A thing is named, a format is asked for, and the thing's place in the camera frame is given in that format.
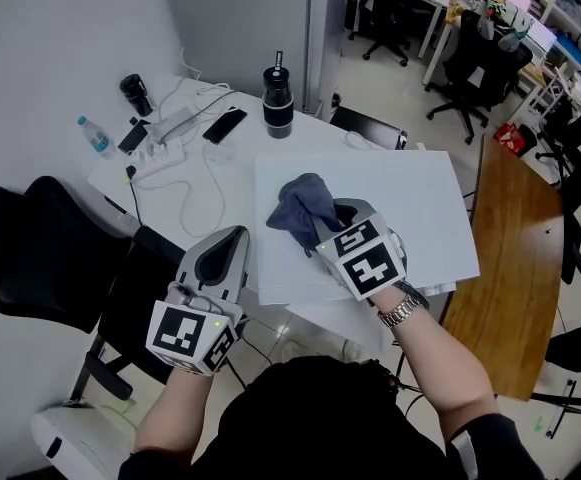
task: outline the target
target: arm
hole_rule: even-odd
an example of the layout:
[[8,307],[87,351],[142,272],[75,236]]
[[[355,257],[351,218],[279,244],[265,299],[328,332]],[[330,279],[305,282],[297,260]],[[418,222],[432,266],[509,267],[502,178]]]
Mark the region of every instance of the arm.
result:
[[134,451],[161,450],[189,466],[201,438],[212,379],[173,369],[165,389],[139,425]]
[[[395,286],[373,295],[379,311],[389,313],[404,299]],[[479,360],[450,336],[423,308],[392,329],[421,391],[439,415],[444,439],[463,425],[499,413],[490,379]]]

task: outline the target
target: water bottle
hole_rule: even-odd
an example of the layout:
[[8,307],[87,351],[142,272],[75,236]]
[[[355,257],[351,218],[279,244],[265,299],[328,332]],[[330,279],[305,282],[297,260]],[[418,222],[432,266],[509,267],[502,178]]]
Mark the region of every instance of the water bottle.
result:
[[88,139],[90,145],[103,158],[112,158],[117,148],[104,131],[99,128],[92,121],[88,121],[85,116],[81,116],[77,120],[77,124],[81,126],[83,134]]

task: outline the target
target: phone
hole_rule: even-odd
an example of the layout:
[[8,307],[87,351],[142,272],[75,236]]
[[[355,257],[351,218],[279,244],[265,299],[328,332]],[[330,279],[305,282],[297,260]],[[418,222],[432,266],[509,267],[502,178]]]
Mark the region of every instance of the phone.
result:
[[203,134],[203,138],[209,140],[213,144],[219,144],[226,138],[235,126],[237,126],[243,118],[248,114],[241,109],[232,110],[223,114],[215,123],[208,128]]

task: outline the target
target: silver wristwatch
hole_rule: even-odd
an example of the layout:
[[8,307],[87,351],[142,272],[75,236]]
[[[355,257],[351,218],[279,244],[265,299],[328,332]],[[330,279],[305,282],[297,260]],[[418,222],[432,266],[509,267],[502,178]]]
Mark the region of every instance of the silver wristwatch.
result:
[[412,295],[406,295],[406,298],[396,308],[390,311],[390,313],[379,313],[378,316],[384,324],[392,329],[395,325],[400,324],[408,318],[415,308],[419,306],[421,306],[421,303],[417,299]]

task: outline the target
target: tiled floor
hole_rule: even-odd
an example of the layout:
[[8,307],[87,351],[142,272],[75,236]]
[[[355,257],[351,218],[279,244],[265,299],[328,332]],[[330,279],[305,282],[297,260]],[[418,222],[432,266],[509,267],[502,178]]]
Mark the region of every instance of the tiled floor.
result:
[[[383,48],[379,49],[370,61],[364,61],[361,55],[369,44],[369,41],[359,37],[354,41],[344,39],[339,87],[343,105],[406,129],[410,138],[409,147],[416,147],[416,142],[422,142],[427,149],[448,151],[463,191],[472,191],[476,181],[480,139],[475,138],[471,146],[464,143],[463,139],[467,134],[456,112],[438,114],[433,121],[426,119],[427,111],[442,104],[443,100],[434,92],[426,93],[423,90],[421,79],[425,63],[413,58],[408,67],[402,68],[392,54]],[[413,44],[411,54],[417,51],[417,45]],[[491,124],[486,131],[495,130],[514,110],[518,101],[518,98],[512,96],[506,104],[493,109]],[[475,124],[477,125],[475,131],[479,136],[480,128],[476,121]],[[548,172],[546,176],[549,176],[548,167],[539,166],[538,169]],[[437,316],[443,302],[443,296],[435,297],[432,301]],[[246,339],[272,363],[281,361],[282,349],[289,342],[296,343],[296,350],[300,355],[327,354],[342,358],[343,338],[292,316],[283,307],[260,308],[256,295],[247,290],[242,295],[241,303],[252,318],[246,327]],[[575,277],[571,286],[562,286],[559,308],[567,329],[581,326],[580,276]],[[563,325],[557,318],[553,333],[561,332]],[[105,355],[106,359],[110,359],[115,353],[109,349]],[[399,348],[393,347],[393,350],[383,354],[379,359],[384,366],[394,371],[399,356]],[[229,357],[246,383],[251,382],[269,365],[268,359],[244,341],[239,341],[233,347]],[[132,403],[116,401],[93,381],[88,383],[85,397],[95,406],[108,405],[118,412],[124,412],[128,420],[138,424],[159,396],[162,386],[132,366],[124,370],[123,376],[134,387]],[[568,379],[577,380],[575,395],[581,396],[581,375],[546,363],[536,390],[561,394]],[[416,383],[407,363],[403,369],[402,381],[408,384]],[[240,392],[241,386],[229,369],[224,368],[216,375],[208,400],[204,433],[197,456],[205,450],[216,434],[223,410]],[[404,411],[414,398],[413,395],[407,391],[399,394],[398,405]],[[499,398],[499,405],[504,414],[516,422],[523,443],[547,478],[563,478],[581,459],[581,416],[567,415],[555,438],[548,439],[545,432],[557,414],[553,406],[540,402],[521,403],[503,397]],[[104,414],[129,439],[132,438],[133,429],[127,422],[112,411],[106,410]],[[420,432],[442,445],[436,414],[425,400],[417,402],[408,418]],[[279,425],[283,427],[282,416]]]

